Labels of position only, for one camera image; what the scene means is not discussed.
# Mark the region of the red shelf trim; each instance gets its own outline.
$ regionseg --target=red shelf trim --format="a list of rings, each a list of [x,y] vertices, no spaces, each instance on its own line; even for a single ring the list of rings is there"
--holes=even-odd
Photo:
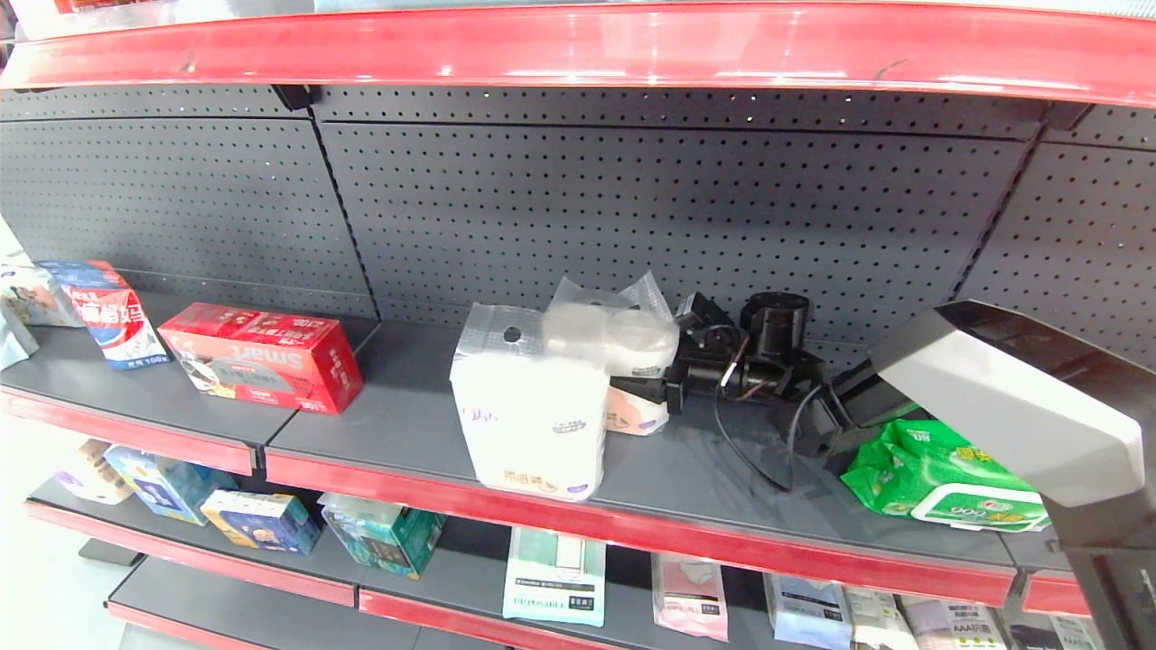
[[[0,412],[80,431],[86,436],[169,458],[251,475],[252,450],[238,442],[213,441],[176,429],[141,423],[132,418],[105,415],[82,407],[32,396],[10,387],[0,391]]]
[[[361,588],[360,594],[360,610],[368,614],[482,638],[492,643],[512,645],[513,648],[617,650],[616,645],[575,638],[513,621],[491,619],[489,616],[429,605],[365,588]]]
[[[1091,615],[1080,583],[1067,571],[1037,571],[1029,576],[1023,608],[1040,614]]]
[[[177,638],[184,638],[193,643],[200,643],[201,645],[208,645],[209,648],[216,648],[216,650],[266,650],[264,645],[246,643],[231,636],[224,636],[207,629],[177,622],[172,619],[157,616],[156,614],[150,614],[111,600],[105,606],[109,608],[110,614],[123,621],[128,621],[133,625],[146,627],[169,636],[176,636]]]
[[[1156,21],[888,2],[267,16],[37,40],[0,87],[400,83],[835,88],[1156,108]]]
[[[833,579],[901,593],[1003,606],[1016,571],[969,562],[921,561],[798,538],[726,529],[547,501],[481,485],[440,482],[408,474],[302,458],[266,450],[273,482],[392,501],[469,519],[532,526],[601,539],[650,552],[707,557],[758,571]]]
[[[202,548],[123,529],[108,522],[43,503],[25,501],[24,507],[28,514],[37,519],[80,531],[89,537],[147,555],[154,555],[162,560],[347,607],[353,607],[355,604],[354,586],[351,584],[342,584],[288,569],[280,569],[259,562],[250,562],[213,553]]]

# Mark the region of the pink package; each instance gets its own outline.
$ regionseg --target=pink package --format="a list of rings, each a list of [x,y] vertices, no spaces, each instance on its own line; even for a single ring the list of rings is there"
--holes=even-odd
[[[727,641],[722,568],[714,562],[651,555],[654,623],[692,636]]]

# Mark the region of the green wet wipes package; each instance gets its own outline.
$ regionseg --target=green wet wipes package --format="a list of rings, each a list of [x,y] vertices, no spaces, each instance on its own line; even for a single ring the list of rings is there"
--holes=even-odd
[[[889,422],[843,482],[881,515],[1005,532],[1048,524],[1031,486],[938,420]]]

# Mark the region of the product package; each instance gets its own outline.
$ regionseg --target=product package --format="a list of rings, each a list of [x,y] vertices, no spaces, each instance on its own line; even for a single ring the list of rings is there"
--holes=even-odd
[[[651,581],[655,625],[727,641],[722,567],[694,557],[652,553]]]
[[[24,323],[0,300],[0,370],[24,361],[40,349]]]
[[[601,363],[547,353],[542,315],[475,304],[450,382],[477,480],[510,492],[581,501],[602,480]]]
[[[502,618],[602,627],[606,544],[514,527]]]
[[[442,537],[445,515],[325,493],[321,516],[358,564],[418,579]]]
[[[184,460],[113,445],[104,458],[157,515],[203,526],[201,503],[217,488],[236,489],[232,477]]]
[[[874,589],[843,589],[851,607],[852,650],[919,650],[895,594]]]
[[[60,282],[81,320],[117,370],[168,363],[136,291],[106,261],[39,261]]]
[[[193,303],[160,331],[205,394],[336,414],[364,385],[331,318]]]
[[[766,606],[777,641],[827,650],[851,648],[851,612],[832,582],[763,574]]]
[[[661,377],[679,350],[679,327],[651,272],[617,294],[584,289],[563,278],[542,328],[550,353],[605,359],[612,377]],[[669,414],[653,397],[612,379],[606,428],[636,436],[661,430]]]
[[[1020,612],[1008,630],[1020,650],[1104,650],[1091,619]]]
[[[0,264],[0,302],[25,325],[84,326],[68,294],[39,266]]]
[[[291,494],[218,489],[200,510],[237,546],[309,555],[321,535],[305,505]]]
[[[133,488],[104,459],[109,446],[104,441],[89,438],[64,460],[57,470],[57,480],[65,489],[88,501],[116,505],[128,498]]]
[[[1003,636],[983,605],[901,596],[919,650],[1007,650]]]
[[[1003,532],[1051,523],[1031,486],[936,420],[885,424],[859,450],[843,482],[882,515]]]

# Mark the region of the teal product box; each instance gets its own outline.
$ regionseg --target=teal product box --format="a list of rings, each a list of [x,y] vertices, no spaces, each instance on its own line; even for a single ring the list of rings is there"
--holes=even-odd
[[[237,488],[232,477],[220,470],[119,444],[110,446],[104,459],[132,486],[149,510],[199,526],[208,523],[200,507],[213,490]]]
[[[606,544],[513,529],[502,618],[583,623],[606,621]]]
[[[309,555],[321,537],[305,505],[291,494],[218,489],[201,504],[201,512],[237,546]]]
[[[321,516],[358,564],[418,579],[442,537],[445,515],[325,493]]]

